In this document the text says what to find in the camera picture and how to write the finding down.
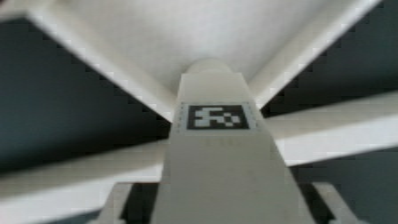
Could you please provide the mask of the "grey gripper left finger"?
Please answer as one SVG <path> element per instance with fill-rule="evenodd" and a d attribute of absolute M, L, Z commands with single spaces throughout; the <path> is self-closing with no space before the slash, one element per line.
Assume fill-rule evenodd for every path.
<path fill-rule="evenodd" d="M 87 224 L 149 224 L 158 185 L 158 182 L 119 182 L 100 215 Z"/>

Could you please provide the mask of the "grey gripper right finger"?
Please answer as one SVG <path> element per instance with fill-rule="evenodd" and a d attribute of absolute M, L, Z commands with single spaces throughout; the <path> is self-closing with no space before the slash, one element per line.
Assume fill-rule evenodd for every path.
<path fill-rule="evenodd" d="M 343 196 L 329 182 L 299 184 L 315 224 L 370 224 L 345 202 Z"/>

